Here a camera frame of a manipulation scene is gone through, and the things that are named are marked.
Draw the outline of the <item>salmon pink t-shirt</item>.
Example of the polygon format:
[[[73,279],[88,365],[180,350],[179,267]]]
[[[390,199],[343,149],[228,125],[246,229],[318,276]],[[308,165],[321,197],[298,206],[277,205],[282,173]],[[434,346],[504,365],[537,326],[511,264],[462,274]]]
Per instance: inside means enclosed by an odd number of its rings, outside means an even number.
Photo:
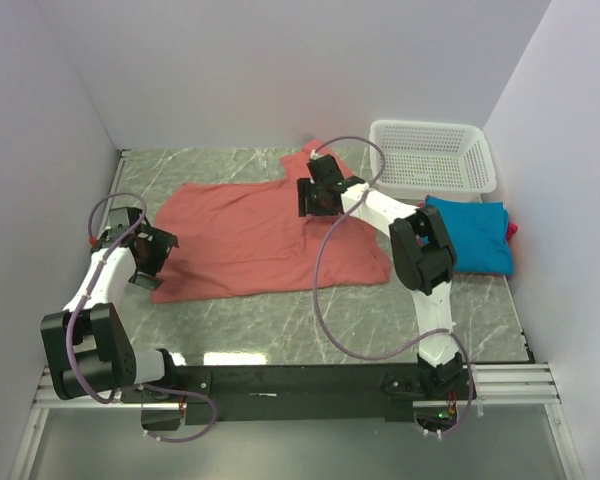
[[[296,181],[308,176],[314,139],[283,156],[281,179],[264,183],[185,183],[156,214],[158,228],[177,236],[154,304],[309,290],[332,217],[300,217]],[[318,287],[375,285],[390,279],[391,261],[376,231],[346,220],[327,243]]]

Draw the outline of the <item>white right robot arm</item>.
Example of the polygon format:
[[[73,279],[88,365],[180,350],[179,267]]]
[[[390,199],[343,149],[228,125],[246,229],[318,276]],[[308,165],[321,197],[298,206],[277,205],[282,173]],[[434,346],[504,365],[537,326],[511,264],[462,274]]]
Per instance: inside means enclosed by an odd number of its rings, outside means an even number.
[[[388,360],[415,346],[419,387],[425,397],[440,399],[464,380],[468,399],[473,400],[476,387],[470,355],[454,333],[451,314],[457,255],[440,212],[431,206],[403,204],[357,176],[346,178],[331,155],[312,151],[307,167],[310,176],[297,181],[299,214],[337,217],[321,241],[313,273],[313,307],[323,333],[339,351],[364,361]],[[321,261],[331,236],[350,218],[389,238],[394,270],[414,302],[419,334],[393,351],[356,353],[335,338],[323,318],[318,296]]]

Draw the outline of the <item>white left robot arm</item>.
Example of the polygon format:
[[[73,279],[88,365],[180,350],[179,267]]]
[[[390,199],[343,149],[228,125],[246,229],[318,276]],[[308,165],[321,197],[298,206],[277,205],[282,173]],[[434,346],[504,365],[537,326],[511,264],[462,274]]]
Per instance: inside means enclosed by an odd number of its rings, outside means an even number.
[[[173,399],[180,388],[166,350],[136,351],[116,304],[127,285],[158,289],[158,277],[175,235],[146,219],[138,207],[109,212],[109,227],[91,247],[89,269],[78,292],[41,321],[47,365],[56,395],[71,400],[144,384],[156,401]]]

